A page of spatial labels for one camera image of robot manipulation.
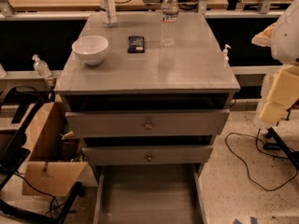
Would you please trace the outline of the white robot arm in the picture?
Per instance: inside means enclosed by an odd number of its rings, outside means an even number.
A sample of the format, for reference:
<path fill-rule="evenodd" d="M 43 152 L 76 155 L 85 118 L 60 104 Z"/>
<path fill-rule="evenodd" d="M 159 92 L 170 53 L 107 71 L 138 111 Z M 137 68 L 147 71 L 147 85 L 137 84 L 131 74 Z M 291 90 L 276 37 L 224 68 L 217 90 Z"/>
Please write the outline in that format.
<path fill-rule="evenodd" d="M 287 115 L 287 110 L 299 100 L 299 0 L 293 0 L 276 22 L 251 40 L 269 47 L 280 68 L 263 79 L 261 101 L 253 123 L 258 128 L 270 128 Z"/>

